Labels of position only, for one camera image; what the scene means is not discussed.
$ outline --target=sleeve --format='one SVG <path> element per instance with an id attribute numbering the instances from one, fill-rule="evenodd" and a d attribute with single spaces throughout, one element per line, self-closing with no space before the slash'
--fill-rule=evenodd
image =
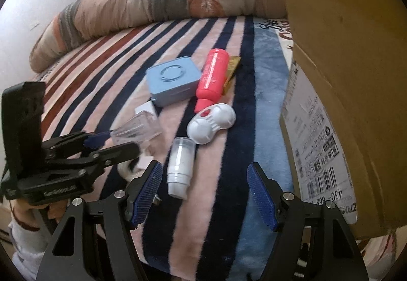
<path id="1" fill-rule="evenodd" d="M 45 237 L 38 228 L 18 222 L 14 215 L 9 224 L 9 233 L 16 249 L 12 258 L 14 265 L 27 281 L 34 281 L 48 244 Z"/>

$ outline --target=pink bottle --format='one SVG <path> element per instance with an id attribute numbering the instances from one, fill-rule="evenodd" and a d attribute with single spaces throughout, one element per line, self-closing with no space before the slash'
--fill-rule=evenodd
<path id="1" fill-rule="evenodd" d="M 195 113 L 220 100 L 228 63 L 229 54 L 227 51 L 219 48 L 209 51 L 197 88 L 198 101 L 195 106 Z"/>

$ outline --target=white cylindrical container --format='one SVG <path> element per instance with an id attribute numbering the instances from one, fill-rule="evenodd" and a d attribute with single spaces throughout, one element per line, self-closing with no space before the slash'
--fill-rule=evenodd
<path id="1" fill-rule="evenodd" d="M 167 168 L 168 195 L 186 200 L 194 169 L 195 143 L 190 138 L 178 137 L 172 143 Z"/>

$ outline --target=metal screw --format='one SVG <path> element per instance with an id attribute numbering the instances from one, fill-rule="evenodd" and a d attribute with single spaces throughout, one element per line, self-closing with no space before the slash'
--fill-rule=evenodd
<path id="1" fill-rule="evenodd" d="M 74 198 L 74 200 L 72 201 L 72 204 L 74 206 L 78 206 L 78 205 L 80 205 L 82 203 L 82 201 L 83 201 L 82 198 L 77 197 L 77 198 Z"/>
<path id="2" fill-rule="evenodd" d="M 116 198 L 122 198 L 124 195 L 126 195 L 126 192 L 124 190 L 118 190 L 114 193 L 114 197 Z"/>
<path id="3" fill-rule="evenodd" d="M 294 199 L 294 194 L 290 192 L 285 192 L 282 197 L 287 201 L 292 201 Z"/>
<path id="4" fill-rule="evenodd" d="M 333 201 L 325 201 L 325 205 L 326 205 L 326 207 L 327 207 L 328 209 L 333 209 L 333 208 L 336 207 L 336 204 L 335 204 L 335 202 L 333 202 Z"/>

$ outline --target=navy blue stripe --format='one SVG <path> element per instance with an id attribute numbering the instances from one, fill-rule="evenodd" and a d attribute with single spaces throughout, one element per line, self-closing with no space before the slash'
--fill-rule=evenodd
<path id="1" fill-rule="evenodd" d="M 254 25 L 245 21 L 241 61 L 236 72 L 233 109 L 236 122 L 227 132 L 213 212 L 198 263 L 196 280 L 223 281 L 229 275 L 245 216 L 249 187 L 246 170 L 254 157 Z"/>
<path id="2" fill-rule="evenodd" d="M 227 19 L 225 27 L 222 30 L 222 34 L 219 36 L 216 43 L 212 48 L 226 49 L 229 39 L 233 33 L 233 28 L 235 27 L 236 17 L 230 17 Z"/>
<path id="3" fill-rule="evenodd" d="M 217 42 L 213 47 L 226 46 L 233 32 L 233 26 L 235 19 L 228 19 L 223 27 L 222 33 L 219 35 Z M 194 44 L 195 49 L 199 47 L 199 43 L 204 37 L 198 37 L 194 39 L 196 41 L 191 42 Z M 186 46 L 183 51 L 180 52 L 180 56 L 190 56 L 195 50 L 193 47 Z M 184 115 L 178 126 L 176 137 L 186 137 L 186 127 L 191 119 L 195 116 L 194 108 L 196 104 L 196 97 L 192 97 L 185 109 Z M 155 268 L 158 268 L 164 272 L 170 272 L 170 264 L 168 262 L 168 253 L 172 245 L 172 235 L 176 227 L 176 221 L 178 211 L 180 210 L 182 200 L 173 198 L 168 195 L 167 191 L 167 167 L 168 167 L 169 155 L 167 155 L 164 167 L 163 167 L 163 179 L 158 188 L 158 196 L 162 199 L 159 206 L 152 206 L 143 228 L 143 251 L 144 257 L 147 262 Z"/>
<path id="4" fill-rule="evenodd" d="M 157 270 L 154 267 L 151 267 L 143 262 L 141 262 L 144 273 L 146 273 L 147 279 L 149 281 L 172 281 L 171 274 L 164 273 L 160 270 Z"/>
<path id="5" fill-rule="evenodd" d="M 160 34 L 158 34 L 156 37 L 154 37 L 152 40 L 150 40 L 148 43 L 146 43 L 142 48 L 140 48 L 136 53 L 134 53 L 127 61 L 125 61 L 116 70 L 116 72 L 113 74 L 113 76 L 111 78 L 109 78 L 109 80 L 96 92 L 94 97 L 88 103 L 85 110 L 83 111 L 83 113 L 78 118 L 75 125 L 73 126 L 71 132 L 77 132 L 84 128 L 84 126 L 86 125 L 89 117 L 92 115 L 95 108 L 101 102 L 101 100 L 103 99 L 105 94 L 109 91 L 109 89 L 111 89 L 111 87 L 115 84 L 115 82 L 124 73 L 124 71 L 129 66 L 131 66 L 140 55 L 142 55 L 146 50 L 148 50 L 151 46 L 153 46 L 156 42 L 158 42 L 162 37 L 164 37 L 166 34 L 168 34 L 177 24 L 178 24 L 178 22 L 172 22 Z M 98 132 L 108 131 L 109 129 L 110 128 L 107 128 L 106 130 L 96 129 L 95 132 L 98 133 Z"/>
<path id="6" fill-rule="evenodd" d="M 188 30 L 198 21 L 192 19 L 188 21 L 180 30 L 178 30 L 158 51 L 151 55 L 142 66 L 135 72 L 129 81 L 122 88 L 120 93 L 114 98 L 111 105 L 107 108 L 106 112 L 100 119 L 95 132 L 108 131 L 115 120 L 119 111 L 123 108 L 128 98 L 133 94 L 134 90 L 140 84 L 141 80 L 146 74 L 146 70 L 152 67 L 160 57 L 175 43 L 177 42 Z"/>
<path id="7" fill-rule="evenodd" d="M 195 37 L 189 42 L 189 44 L 186 45 L 182 51 L 180 51 L 177 57 L 191 56 L 192 54 L 194 54 L 195 50 L 199 47 L 202 40 L 211 31 L 217 20 L 217 18 L 209 18 L 205 26 L 195 35 Z"/>
<path id="8" fill-rule="evenodd" d="M 117 164 L 113 165 L 106 177 L 105 184 L 102 188 L 102 191 L 100 192 L 99 200 L 104 200 L 105 198 L 112 195 L 115 191 L 125 189 L 126 186 L 127 181 L 123 179 L 117 171 Z"/>
<path id="9" fill-rule="evenodd" d="M 95 89 L 99 80 L 103 77 L 108 69 L 110 69 L 119 59 L 121 59 L 124 55 L 126 55 L 129 51 L 131 51 L 135 46 L 137 46 L 140 42 L 146 39 L 156 28 L 158 28 L 162 23 L 157 23 L 152 28 L 150 28 L 143 36 L 137 39 L 133 44 L 123 50 L 119 55 L 117 55 L 113 60 L 111 60 L 99 73 L 97 73 L 91 81 L 86 85 L 83 91 L 78 95 L 78 97 L 71 103 L 65 113 L 62 115 L 56 129 L 51 137 L 59 137 L 61 135 L 62 130 L 64 129 L 66 122 L 68 121 L 71 114 L 74 110 L 78 107 L 78 105 Z"/>
<path id="10" fill-rule="evenodd" d="M 162 108 L 163 108 L 162 106 L 155 106 L 155 113 L 157 114 L 157 116 L 160 115 Z"/>

